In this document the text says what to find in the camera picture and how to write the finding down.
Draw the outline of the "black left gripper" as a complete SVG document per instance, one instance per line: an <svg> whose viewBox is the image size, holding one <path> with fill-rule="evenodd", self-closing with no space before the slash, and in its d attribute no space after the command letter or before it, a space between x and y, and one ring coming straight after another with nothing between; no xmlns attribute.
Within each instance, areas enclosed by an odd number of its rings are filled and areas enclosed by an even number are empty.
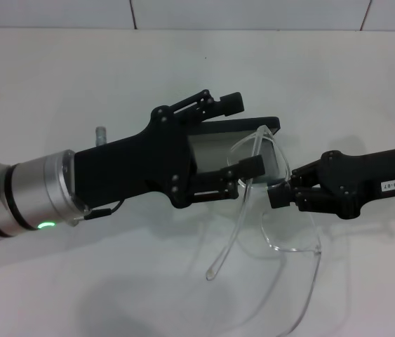
<svg viewBox="0 0 395 337"><path fill-rule="evenodd" d="M75 195L86 206L160 192L177 209L191 205L196 170L187 131L168 106L160 106L140 133L74 155Z"/></svg>

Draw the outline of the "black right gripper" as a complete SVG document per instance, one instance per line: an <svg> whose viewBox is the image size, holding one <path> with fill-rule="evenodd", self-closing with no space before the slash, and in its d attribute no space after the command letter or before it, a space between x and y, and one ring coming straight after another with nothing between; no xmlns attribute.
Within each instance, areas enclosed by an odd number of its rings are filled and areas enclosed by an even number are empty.
<svg viewBox="0 0 395 337"><path fill-rule="evenodd" d="M289 183L318 183L321 187ZM294 204L299 211L336 211L343 220L354 219L368 202L395 197L395 150L359 156L328 151L293 169L289 183L268 187L273 209Z"/></svg>

